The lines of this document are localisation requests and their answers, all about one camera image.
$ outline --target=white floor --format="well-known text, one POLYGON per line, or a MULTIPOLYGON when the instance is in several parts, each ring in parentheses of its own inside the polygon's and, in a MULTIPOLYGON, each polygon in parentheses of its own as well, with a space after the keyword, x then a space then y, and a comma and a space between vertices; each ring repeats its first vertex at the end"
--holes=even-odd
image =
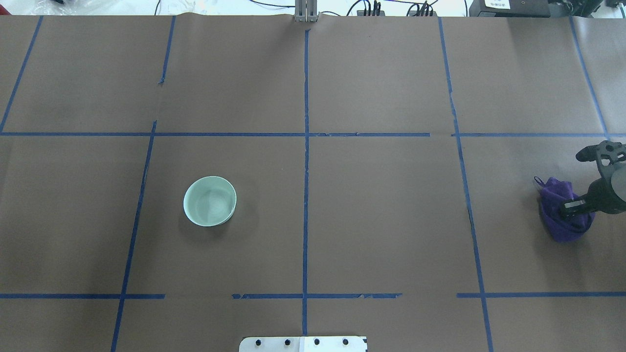
MULTIPOLYGON (((467 0, 468 6, 473 0, 467 0)), ((66 0, 66 5, 52 0, 0 0, 12 14, 75 14, 75 15, 151 15, 158 0, 66 0)), ((261 0, 271 4, 293 5, 294 0, 261 0)), ((318 0, 319 11, 333 11, 346 15, 353 0, 318 0)), ((384 1, 382 9, 387 16, 405 16, 410 5, 384 1)), ((439 0, 434 9, 439 16, 464 16, 463 0, 439 0)), ((292 14, 292 8, 261 6, 249 0, 162 0, 157 14, 171 15, 194 12, 208 15, 268 15, 292 14)), ((596 18, 622 18, 619 9, 604 4, 594 14, 596 18)))

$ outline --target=table surface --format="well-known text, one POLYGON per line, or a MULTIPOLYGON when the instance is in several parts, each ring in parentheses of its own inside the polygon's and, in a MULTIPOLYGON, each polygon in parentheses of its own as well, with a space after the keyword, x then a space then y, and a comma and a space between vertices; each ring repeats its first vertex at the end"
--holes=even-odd
POLYGON ((626 142, 625 29, 3 16, 0 349, 622 351, 626 216, 553 242, 533 177, 585 193, 575 154, 626 142))

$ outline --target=purple bag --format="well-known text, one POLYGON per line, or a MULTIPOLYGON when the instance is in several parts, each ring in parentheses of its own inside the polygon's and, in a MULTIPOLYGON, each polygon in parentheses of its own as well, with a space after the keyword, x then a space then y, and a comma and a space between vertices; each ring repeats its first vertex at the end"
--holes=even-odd
POLYGON ((561 203, 578 197, 572 190, 572 183, 559 181, 554 177, 550 177, 546 183, 539 177, 535 177, 535 181, 542 187, 539 191, 541 219, 548 227, 552 238, 557 242, 570 242, 581 238, 591 227, 595 213, 561 217, 559 213, 561 203))

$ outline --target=label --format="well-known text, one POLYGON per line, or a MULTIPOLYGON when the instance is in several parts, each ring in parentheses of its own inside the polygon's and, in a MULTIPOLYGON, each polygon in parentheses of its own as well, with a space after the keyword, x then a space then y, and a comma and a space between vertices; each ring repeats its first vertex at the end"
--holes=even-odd
POLYGON ((494 9, 511 9, 511 4, 508 0, 485 0, 485 6, 494 9))

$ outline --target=blue tape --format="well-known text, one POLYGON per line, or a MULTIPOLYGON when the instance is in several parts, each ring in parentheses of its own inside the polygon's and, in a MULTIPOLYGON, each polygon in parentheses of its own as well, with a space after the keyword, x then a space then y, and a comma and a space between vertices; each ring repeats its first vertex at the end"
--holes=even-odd
POLYGON ((302 229, 302 335, 308 335, 309 289, 309 31, 304 31, 304 218, 302 229))
POLYGON ((301 293, 244 293, 233 294, 233 299, 302 299, 301 293))
POLYGON ((455 133, 452 137, 602 137, 603 133, 455 133))
POLYGON ((2 293, 0 299, 119 299, 119 294, 2 293))
POLYGON ((172 37, 174 36, 174 25, 176 24, 176 16, 172 16, 172 23, 170 24, 170 37, 167 39, 167 49, 165 50, 165 59, 163 60, 163 75, 158 84, 162 85, 165 82, 165 74, 167 73, 167 63, 170 60, 170 48, 172 47, 172 37))
POLYGON ((35 32, 33 33, 33 37, 31 38, 31 44, 28 46, 28 50, 26 51, 26 56, 24 57, 24 61, 22 62, 22 67, 20 67, 19 69, 18 78, 15 80, 15 85, 13 86, 13 91, 11 92, 11 96, 9 97, 9 102, 7 103, 6 109, 4 110, 2 122, 0 122, 0 132, 4 130, 6 119, 9 117, 9 112, 11 111, 11 106, 13 105, 15 94, 18 92, 19 83, 22 81, 22 75, 24 74, 24 70, 26 69, 28 58, 30 58, 31 52, 33 51, 33 46, 35 45, 35 40, 37 39, 37 35, 39 34, 39 29, 41 28, 42 21, 43 21, 43 16, 40 16, 39 20, 37 21, 37 26, 35 27, 35 32))
POLYGON ((16 137, 149 137, 150 132, 0 132, 16 137))
MULTIPOLYGON (((463 178, 463 190, 465 192, 465 202, 468 209, 469 226, 471 229, 472 242, 474 246, 474 260, 476 263, 476 273, 478 275, 478 287, 481 293, 485 293, 485 285, 483 283, 483 271, 480 264, 480 255, 478 252, 478 240, 476 239, 476 228, 474 226, 474 214, 471 208, 470 188, 467 181, 467 173, 465 170, 465 160, 463 158, 463 146, 461 145, 461 137, 459 130, 459 121, 456 116, 456 107, 454 106, 454 100, 452 99, 452 77, 450 75, 450 66, 448 63, 448 52, 446 50, 446 40, 443 33, 443 22, 441 17, 438 17, 439 21, 439 36, 441 37, 441 51, 443 53, 443 62, 446 68, 446 79, 448 81, 448 95, 450 99, 450 108, 452 109, 452 116, 454 117, 454 134, 456 137, 456 148, 459 154, 459 164, 461 165, 461 176, 463 178)), ((487 300, 482 297, 481 304, 483 307, 483 320, 485 322, 485 334, 487 337, 487 347, 489 352, 493 352, 493 341, 491 338, 491 325, 489 323, 489 312, 487 311, 487 300)))
POLYGON ((164 294, 126 294, 124 299, 165 299, 164 294))
MULTIPOLYGON (((302 299, 301 293, 244 293, 233 294, 233 299, 302 299)), ((307 299, 396 299, 401 293, 307 293, 307 299)))
MULTIPOLYGON (((0 293, 0 299, 120 299, 121 294, 100 293, 0 293)), ((126 299, 165 299, 164 294, 127 294, 126 299)))
POLYGON ((369 132, 339 132, 339 133, 310 133, 311 137, 430 137, 430 133, 369 133, 369 132))
POLYGON ((540 298, 540 297, 626 297, 622 291, 596 291, 596 292, 486 292, 484 294, 462 292, 456 294, 457 298, 540 298))
POLYGON ((591 79, 589 78, 589 72, 587 71, 587 66, 585 64, 585 60, 583 59, 583 54, 580 51, 580 45, 578 43, 578 35, 576 34, 576 27, 574 25, 574 20, 573 20, 573 17, 571 16, 570 16, 570 27, 572 28, 572 36, 574 37, 574 45, 576 46, 576 53, 578 54, 578 59, 580 60, 580 66, 582 66, 583 68, 583 73, 585 74, 585 80, 587 81, 589 92, 591 93, 593 105, 595 106, 595 111, 598 113, 598 118, 600 119, 600 125, 602 126, 602 131, 604 131, 605 138, 607 140, 610 140, 611 137, 608 134, 607 124, 604 122, 604 116, 602 115, 602 111, 600 110, 600 105, 598 104, 598 98, 595 95, 593 84, 591 83, 591 79))
POLYGON ((401 293, 309 293, 311 299, 396 299, 401 293))
POLYGON ((137 238, 137 229, 139 228, 139 217, 141 215, 141 206, 143 205, 143 194, 146 189, 146 178, 148 176, 148 166, 150 166, 150 157, 152 156, 152 145, 155 141, 155 131, 157 130, 157 122, 152 123, 152 131, 150 133, 150 142, 148 143, 148 152, 146 154, 146 162, 143 166, 143 176, 141 178, 141 188, 139 190, 139 199, 137 200, 137 210, 135 212, 135 223, 133 224, 133 234, 130 237, 130 246, 128 248, 128 258, 126 259, 126 269, 124 271, 124 280, 121 285, 121 298, 118 305, 118 314, 115 319, 115 330, 113 331, 113 342, 111 343, 111 352, 115 352, 117 348, 118 336, 120 334, 121 317, 124 312, 124 300, 126 289, 128 288, 128 276, 130 275, 130 267, 133 262, 133 253, 135 252, 135 241, 137 238))
POLYGON ((304 133, 273 133, 273 132, 158 132, 157 137, 304 137, 304 133))

